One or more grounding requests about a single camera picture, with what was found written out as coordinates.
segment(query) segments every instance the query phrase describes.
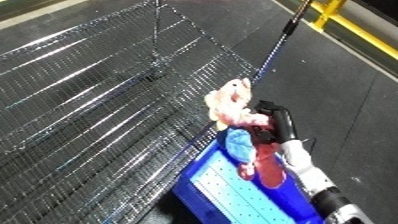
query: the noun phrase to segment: pink plush toy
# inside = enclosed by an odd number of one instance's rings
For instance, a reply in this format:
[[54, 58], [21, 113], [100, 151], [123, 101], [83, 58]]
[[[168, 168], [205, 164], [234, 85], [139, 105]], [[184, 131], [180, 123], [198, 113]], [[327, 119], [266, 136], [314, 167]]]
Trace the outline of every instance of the pink plush toy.
[[285, 174], [274, 157], [277, 146], [258, 143], [251, 135], [253, 126], [270, 128], [268, 116], [246, 108], [251, 97], [250, 80], [234, 79], [206, 95], [205, 102], [210, 119], [217, 122], [219, 143], [240, 162], [239, 176], [251, 180], [257, 170], [264, 186], [277, 188]]
[[228, 126], [265, 126], [268, 125], [268, 116], [251, 114], [246, 108], [252, 98], [251, 84], [248, 78], [234, 79], [227, 82], [218, 91], [211, 91], [205, 97], [205, 102], [210, 108], [209, 117], [217, 121], [218, 130]]

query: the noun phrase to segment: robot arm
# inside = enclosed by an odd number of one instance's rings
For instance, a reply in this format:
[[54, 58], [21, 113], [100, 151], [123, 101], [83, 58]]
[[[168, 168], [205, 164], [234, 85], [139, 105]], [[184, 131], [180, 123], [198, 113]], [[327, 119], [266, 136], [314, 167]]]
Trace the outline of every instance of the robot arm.
[[274, 120], [274, 138], [281, 146], [284, 166], [325, 223], [373, 224], [358, 206], [340, 192], [321, 169], [314, 166], [311, 155], [298, 140], [292, 117], [286, 108], [260, 101], [256, 110]]

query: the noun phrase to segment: black floor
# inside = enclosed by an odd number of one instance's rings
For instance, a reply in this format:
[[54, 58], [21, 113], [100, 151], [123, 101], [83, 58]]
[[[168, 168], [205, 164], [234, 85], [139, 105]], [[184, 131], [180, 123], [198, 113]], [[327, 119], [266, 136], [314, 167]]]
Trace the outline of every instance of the black floor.
[[378, 15], [398, 24], [398, 2], [395, 0], [358, 0], [358, 2]]
[[[0, 53], [140, 1], [89, 2], [0, 31], [5, 37], [0, 40]], [[268, 0], [167, 2], [255, 66], [261, 65], [290, 18]], [[291, 110], [300, 137], [318, 140], [315, 163], [371, 219], [381, 224], [398, 222], [396, 82], [301, 25], [255, 89], [256, 99]], [[170, 194], [142, 221], [195, 222]]]

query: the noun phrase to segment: wire shelf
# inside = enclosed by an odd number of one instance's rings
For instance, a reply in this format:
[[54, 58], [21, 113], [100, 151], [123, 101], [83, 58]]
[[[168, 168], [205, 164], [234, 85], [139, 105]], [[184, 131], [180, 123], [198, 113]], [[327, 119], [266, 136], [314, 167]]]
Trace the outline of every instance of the wire shelf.
[[1, 223], [137, 222], [214, 137], [203, 96], [254, 73], [152, 2], [1, 55]]

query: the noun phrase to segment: blue plastic container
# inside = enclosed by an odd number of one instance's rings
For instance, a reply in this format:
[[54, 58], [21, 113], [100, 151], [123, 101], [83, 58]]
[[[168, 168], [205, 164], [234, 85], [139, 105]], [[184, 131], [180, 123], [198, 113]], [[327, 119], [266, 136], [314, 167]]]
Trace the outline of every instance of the blue plastic container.
[[292, 177], [278, 189], [267, 189], [257, 177], [242, 180], [236, 165], [213, 141], [185, 169], [173, 191], [202, 223], [322, 223]]

